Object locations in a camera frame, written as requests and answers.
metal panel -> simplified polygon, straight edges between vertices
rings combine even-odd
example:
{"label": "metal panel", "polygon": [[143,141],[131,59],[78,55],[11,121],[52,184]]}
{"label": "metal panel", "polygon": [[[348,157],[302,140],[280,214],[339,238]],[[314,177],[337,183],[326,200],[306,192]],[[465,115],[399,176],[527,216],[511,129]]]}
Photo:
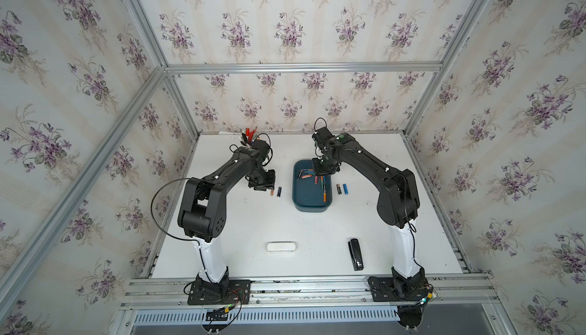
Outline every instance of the metal panel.
{"label": "metal panel", "polygon": [[157,67],[137,92],[130,105],[123,112],[118,123],[108,132],[104,141],[85,164],[77,180],[55,205],[47,219],[34,233],[10,270],[0,280],[0,319],[5,318],[13,308],[18,295],[34,277],[37,268],[53,247],[55,238],[61,234],[69,219],[80,207],[92,189],[112,154],[118,149],[130,128],[136,121],[143,106],[157,89],[165,71]]}
{"label": "metal panel", "polygon": [[[438,298],[431,303],[499,303],[486,274],[434,275],[427,278]],[[304,306],[369,306],[373,304],[367,276],[306,276],[239,278],[253,280],[247,308]],[[177,309],[184,306],[183,288],[193,279],[133,279],[121,309]],[[415,302],[392,302],[393,305]]]}
{"label": "metal panel", "polygon": [[417,152],[415,152],[411,141],[408,140],[408,136],[403,137],[403,141],[405,142],[405,145],[407,146],[407,151],[409,152],[409,155],[411,156],[411,159],[413,160],[413,164],[415,165],[415,169],[417,170],[417,174],[419,176],[421,176],[423,185],[425,187],[424,190],[427,192],[427,195],[429,196],[429,200],[431,200],[431,204],[433,205],[434,210],[436,211],[436,214],[439,218],[440,224],[443,227],[443,231],[444,231],[445,235],[448,237],[448,240],[450,241],[452,246],[456,246],[458,248],[458,252],[461,256],[461,259],[458,259],[458,261],[463,262],[465,264],[465,266],[463,266],[463,268],[468,270],[468,272],[472,272],[473,267],[470,263],[470,259],[466,255],[466,252],[464,251],[464,247],[462,246],[462,243],[460,242],[458,235],[456,234],[456,231],[454,230],[453,226],[450,223],[450,218],[449,218],[448,214],[446,213],[445,209],[443,208],[441,201],[438,198],[436,188],[433,187],[433,185],[428,181],[428,179],[426,177],[427,173],[425,173],[425,168],[423,168],[423,163],[421,163],[421,160],[419,159],[419,155],[417,154]]}
{"label": "metal panel", "polygon": [[348,63],[270,63],[270,64],[171,64],[170,74],[245,74],[306,72],[421,72],[440,71],[438,61],[348,62]]}
{"label": "metal panel", "polygon": [[436,94],[436,90],[439,89],[441,82],[443,79],[448,75],[450,72],[450,68],[453,66],[458,54],[460,53],[461,49],[466,44],[470,33],[472,32],[474,25],[480,19],[482,15],[482,11],[488,5],[490,0],[472,0],[466,14],[462,18],[462,22],[458,26],[458,30],[452,37],[450,41],[450,45],[448,45],[448,49],[443,54],[442,57],[442,64],[443,68],[438,71],[437,74],[434,74],[431,82],[429,82],[427,89],[421,96],[419,102],[417,102],[417,106],[413,111],[413,115],[411,115],[411,119],[407,123],[405,128],[405,134],[412,135],[414,133],[415,127],[419,124],[423,116],[423,112],[427,109],[430,101],[432,100],[433,96]]}
{"label": "metal panel", "polygon": [[[185,310],[140,310],[136,314],[135,326],[198,325],[205,322],[207,309]],[[225,321],[230,322],[238,310],[232,310]],[[369,306],[297,307],[297,308],[243,308],[234,324],[295,324],[295,323],[341,323],[399,321],[396,306],[371,304]]]}

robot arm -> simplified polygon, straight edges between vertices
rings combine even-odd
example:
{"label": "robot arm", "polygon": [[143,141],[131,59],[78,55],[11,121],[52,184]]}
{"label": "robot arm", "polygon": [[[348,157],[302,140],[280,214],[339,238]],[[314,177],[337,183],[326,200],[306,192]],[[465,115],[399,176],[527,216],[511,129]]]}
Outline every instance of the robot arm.
{"label": "robot arm", "polygon": [[[262,167],[269,149],[266,141],[256,139],[250,148],[239,147],[215,172],[187,181],[177,219],[187,236],[210,243],[220,235],[226,224],[226,195],[244,176],[248,177],[248,187],[274,189],[275,170],[265,171]],[[199,200],[208,200],[208,205],[199,204]]]}
{"label": "robot arm", "polygon": [[[326,127],[318,129],[312,138],[323,156],[313,158],[316,175],[331,175],[346,162],[362,173],[376,186],[379,195],[377,212],[390,227],[395,251],[392,280],[385,285],[399,300],[423,300],[429,294],[425,271],[416,263],[415,219],[420,207],[415,176],[410,170],[400,171],[370,154],[348,133],[332,135]],[[381,289],[385,278],[371,277],[373,291]],[[381,302],[390,300],[390,294],[381,295]]]}

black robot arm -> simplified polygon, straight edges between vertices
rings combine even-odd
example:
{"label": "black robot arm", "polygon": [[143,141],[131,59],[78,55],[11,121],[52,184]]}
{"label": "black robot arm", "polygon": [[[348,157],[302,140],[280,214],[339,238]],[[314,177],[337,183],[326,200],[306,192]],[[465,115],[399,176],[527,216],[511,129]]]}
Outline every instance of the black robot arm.
{"label": "black robot arm", "polygon": [[[248,187],[274,190],[275,170],[265,171],[262,166],[269,150],[267,142],[256,139],[250,148],[239,147],[234,151],[230,160],[215,172],[187,181],[177,219],[187,236],[206,242],[218,237],[226,224],[226,195],[244,176]],[[203,206],[198,200],[208,200],[208,205]]]}
{"label": "black robot arm", "polygon": [[403,228],[417,217],[420,203],[413,172],[400,171],[382,162],[348,133],[334,136],[327,127],[322,127],[312,138],[323,153],[321,158],[313,159],[316,175],[334,174],[346,162],[376,186],[379,192],[376,208],[386,224]]}

aluminum frame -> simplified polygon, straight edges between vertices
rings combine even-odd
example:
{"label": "aluminum frame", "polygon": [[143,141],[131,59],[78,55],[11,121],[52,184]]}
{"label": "aluminum frame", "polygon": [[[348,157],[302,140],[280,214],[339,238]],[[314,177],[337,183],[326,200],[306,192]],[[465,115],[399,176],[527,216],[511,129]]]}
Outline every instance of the aluminum frame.
{"label": "aluminum frame", "polygon": [[[429,305],[482,303],[487,319],[495,335],[516,335],[509,317],[487,274],[430,274],[427,276],[434,286],[437,297]],[[314,312],[329,310],[380,311],[393,309],[397,305],[414,302],[373,302],[367,276],[291,276],[291,277],[254,277],[235,278],[252,280],[250,302],[243,306],[246,318],[236,319],[234,323],[250,323],[250,316],[266,313],[295,313],[310,309]],[[129,334],[135,321],[145,315],[157,316],[159,324],[186,324],[186,317],[201,318],[208,309],[221,305],[189,306],[183,288],[192,278],[179,279],[133,279],[128,280],[128,292],[121,302],[120,310],[113,322],[111,335]],[[350,316],[346,322],[383,320],[376,314],[364,318]],[[323,322],[336,321],[323,319]],[[272,318],[270,323],[288,323],[289,318]],[[316,322],[306,318],[297,323]]]}
{"label": "aluminum frame", "polygon": [[420,72],[440,71],[439,61],[347,62],[347,63],[270,63],[270,64],[170,64],[169,74],[258,74],[306,72]]}
{"label": "aluminum frame", "polygon": [[413,115],[407,122],[405,127],[405,134],[412,135],[415,132],[415,128],[422,119],[422,115],[427,109],[427,106],[435,96],[436,92],[440,89],[441,82],[450,73],[452,66],[454,65],[458,55],[462,51],[462,48],[466,45],[470,33],[473,31],[474,26],[480,19],[484,8],[490,3],[490,0],[472,0],[470,6],[466,10],[466,14],[462,17],[462,22],[458,26],[456,33],[450,41],[450,45],[446,52],[443,54],[441,63],[443,68],[438,73],[432,75],[431,81],[427,85],[427,88],[423,92],[419,102],[413,110]]}
{"label": "aluminum frame", "polygon": [[96,148],[76,181],[51,210],[8,272],[4,274],[0,280],[0,319],[8,316],[21,291],[34,277],[43,259],[53,247],[52,243],[61,234],[77,208],[81,206],[111,156],[130,131],[144,105],[157,90],[164,75],[163,67],[156,67],[150,74],[118,119],[118,123],[110,129],[100,146]]}

